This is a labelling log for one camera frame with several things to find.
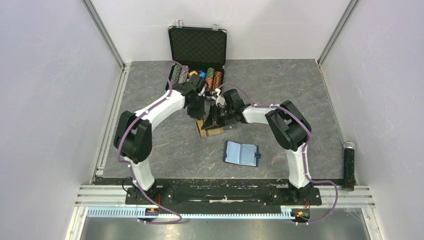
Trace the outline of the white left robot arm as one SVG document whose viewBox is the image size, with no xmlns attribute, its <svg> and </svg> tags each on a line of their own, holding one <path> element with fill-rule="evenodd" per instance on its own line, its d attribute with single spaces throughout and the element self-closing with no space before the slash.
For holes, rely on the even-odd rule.
<svg viewBox="0 0 424 240">
<path fill-rule="evenodd" d="M 152 187 L 155 178 L 148 160 L 153 149 L 153 131 L 182 109 L 192 119 L 203 119 L 206 90 L 206 80 L 194 75 L 187 82 L 169 88 L 147 107 L 135 112 L 126 110 L 120 115 L 113 145 L 118 150 L 118 161 L 128 164 L 133 184 L 139 188 L 137 196 L 145 204 L 151 204 L 157 198 L 157 190 Z"/>
</svg>

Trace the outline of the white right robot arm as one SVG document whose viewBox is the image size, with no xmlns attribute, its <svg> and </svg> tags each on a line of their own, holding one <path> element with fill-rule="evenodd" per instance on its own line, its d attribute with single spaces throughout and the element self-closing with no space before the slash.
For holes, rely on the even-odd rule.
<svg viewBox="0 0 424 240">
<path fill-rule="evenodd" d="M 236 122 L 269 126 L 286 153 L 289 199 L 295 204 L 306 201 L 314 187 L 307 154 L 312 128 L 297 107 L 289 100 L 269 106 L 245 103 L 236 89 L 225 92 L 217 89 L 214 97 L 215 103 L 210 106 L 201 129 L 216 130 Z"/>
</svg>

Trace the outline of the blue leather card holder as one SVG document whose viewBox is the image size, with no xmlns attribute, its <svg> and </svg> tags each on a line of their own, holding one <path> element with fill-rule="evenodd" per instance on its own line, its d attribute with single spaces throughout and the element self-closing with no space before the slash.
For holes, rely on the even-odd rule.
<svg viewBox="0 0 424 240">
<path fill-rule="evenodd" d="M 259 146 L 226 140 L 222 161 L 227 164 L 258 167 L 261 154 Z"/>
</svg>

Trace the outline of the clear acrylic card box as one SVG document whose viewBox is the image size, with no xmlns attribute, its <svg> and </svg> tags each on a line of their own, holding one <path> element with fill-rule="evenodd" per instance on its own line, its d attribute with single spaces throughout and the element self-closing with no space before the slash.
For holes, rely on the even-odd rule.
<svg viewBox="0 0 424 240">
<path fill-rule="evenodd" d="M 197 136 L 200 139 L 224 134 L 230 131 L 234 131 L 237 128 L 236 124 L 232 124 L 232 125 L 217 127 L 213 129 L 202 129 L 203 125 L 204 125 L 203 120 L 197 120 L 195 122 L 195 129 L 197 132 Z"/>
</svg>

